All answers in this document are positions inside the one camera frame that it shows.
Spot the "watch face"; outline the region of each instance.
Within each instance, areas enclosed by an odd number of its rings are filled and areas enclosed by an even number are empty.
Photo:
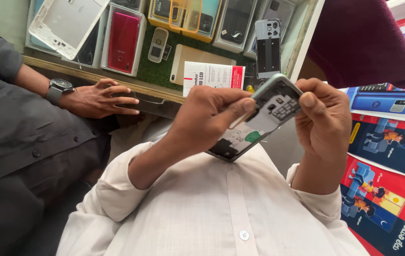
[[[63,79],[52,79],[53,84],[62,88],[73,88],[73,85]]]

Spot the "red vivo phone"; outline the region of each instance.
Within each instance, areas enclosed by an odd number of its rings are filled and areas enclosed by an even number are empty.
[[[135,58],[139,20],[118,12],[113,13],[109,39],[108,67],[131,73]]]

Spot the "fingernail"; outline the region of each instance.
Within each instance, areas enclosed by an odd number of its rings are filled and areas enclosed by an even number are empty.
[[[311,92],[306,92],[302,94],[300,97],[302,103],[307,107],[307,108],[312,108],[316,105],[316,99],[315,96],[313,96],[313,93]]]
[[[252,110],[256,105],[256,102],[254,100],[245,100],[245,102],[243,103],[243,108],[245,109],[245,111],[250,111]]]

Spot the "green sticker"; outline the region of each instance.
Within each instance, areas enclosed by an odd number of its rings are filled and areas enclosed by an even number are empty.
[[[249,133],[249,134],[245,137],[245,140],[248,141],[248,142],[253,143],[253,142],[255,142],[255,141],[256,141],[257,139],[259,139],[259,138],[261,138],[261,135],[259,134],[259,132],[258,132],[258,131],[254,131],[254,132]]]

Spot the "wristwatch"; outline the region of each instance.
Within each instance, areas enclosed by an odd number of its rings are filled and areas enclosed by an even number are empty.
[[[74,92],[75,88],[70,82],[63,79],[51,79],[49,82],[49,91],[46,95],[46,100],[51,102],[52,105],[58,106],[59,98],[62,93]]]

